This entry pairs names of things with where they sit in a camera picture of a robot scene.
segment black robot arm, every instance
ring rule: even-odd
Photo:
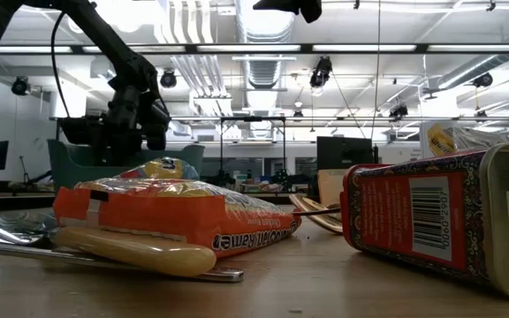
[[[65,12],[113,63],[117,76],[109,84],[115,94],[104,119],[105,132],[99,135],[105,139],[115,136],[115,139],[105,144],[118,143],[124,134],[131,133],[133,148],[136,148],[134,130],[137,123],[143,125],[145,134],[153,137],[162,134],[163,140],[170,115],[163,102],[158,102],[162,98],[156,68],[145,57],[132,51],[88,0],[0,0],[0,41],[13,14],[23,4]],[[162,145],[157,142],[155,148],[163,149],[165,140],[160,143]]]

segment window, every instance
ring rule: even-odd
[[[296,174],[304,174],[308,177],[317,175],[317,158],[314,157],[297,157],[296,158]]]
[[[284,168],[284,158],[264,158],[264,175],[274,176]]]
[[[214,177],[221,167],[219,158],[203,158],[201,163],[201,175],[203,177]],[[262,158],[223,158],[223,170],[231,176],[238,170],[240,174],[253,174],[253,178],[260,178],[262,175]]]

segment plastic packaging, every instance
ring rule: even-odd
[[[507,136],[481,132],[471,128],[456,125],[445,126],[435,123],[427,129],[427,144],[422,145],[429,149],[432,155],[424,154],[424,158],[440,155],[450,155],[463,151],[487,150],[500,143],[509,143]]]
[[[198,180],[197,171],[183,160],[164,157],[144,163],[115,178],[172,178]]]
[[[103,178],[61,189],[61,226],[86,226],[172,239],[225,257],[290,236],[299,216],[250,196],[194,180]]]

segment desk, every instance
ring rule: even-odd
[[[508,317],[509,299],[358,253],[304,220],[222,262],[239,284],[0,256],[0,317]]]

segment teal chair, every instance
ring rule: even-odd
[[[66,145],[57,140],[48,140],[48,143],[55,191],[58,191],[61,186],[72,189],[77,183],[82,181],[117,176],[121,172],[164,156],[178,158],[189,163],[195,168],[198,175],[201,175],[201,160],[203,159],[204,146],[189,145],[180,151],[143,149],[138,154],[132,156],[125,167],[100,167],[92,165],[94,157],[90,147]]]

